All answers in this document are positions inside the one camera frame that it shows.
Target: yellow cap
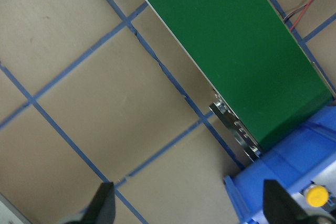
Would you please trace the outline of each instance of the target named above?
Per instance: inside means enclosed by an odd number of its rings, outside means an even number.
[[[328,191],[323,186],[314,186],[306,192],[306,202],[312,207],[322,207],[328,198]]]

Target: metal bracket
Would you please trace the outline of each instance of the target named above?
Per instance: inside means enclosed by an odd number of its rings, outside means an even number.
[[[237,142],[243,147],[244,152],[252,161],[255,161],[261,155],[262,149],[254,139],[254,137],[245,128],[243,123],[239,120],[236,114],[229,108],[229,106],[219,98],[217,103],[212,103],[209,107],[220,119],[220,121],[230,130]]]

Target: blue bin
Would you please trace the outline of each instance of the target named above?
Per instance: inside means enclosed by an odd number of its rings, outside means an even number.
[[[326,106],[225,187],[240,223],[263,218],[263,184],[276,179],[290,193],[302,191],[336,160],[336,106]]]

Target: green board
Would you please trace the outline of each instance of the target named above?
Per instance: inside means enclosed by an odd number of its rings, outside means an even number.
[[[267,0],[147,0],[266,150],[332,96]]]

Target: red wire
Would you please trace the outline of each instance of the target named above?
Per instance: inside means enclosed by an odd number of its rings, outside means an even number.
[[[296,26],[296,24],[299,22],[299,20],[301,19],[301,17],[303,16],[303,14],[305,13],[305,11],[308,9],[309,5],[311,4],[311,2],[313,2],[313,0],[309,0],[307,2],[307,5],[305,6],[305,8],[302,10],[302,12],[300,13],[299,17],[295,20],[294,24],[292,25],[292,27],[289,29],[290,31],[293,30],[293,28]]]

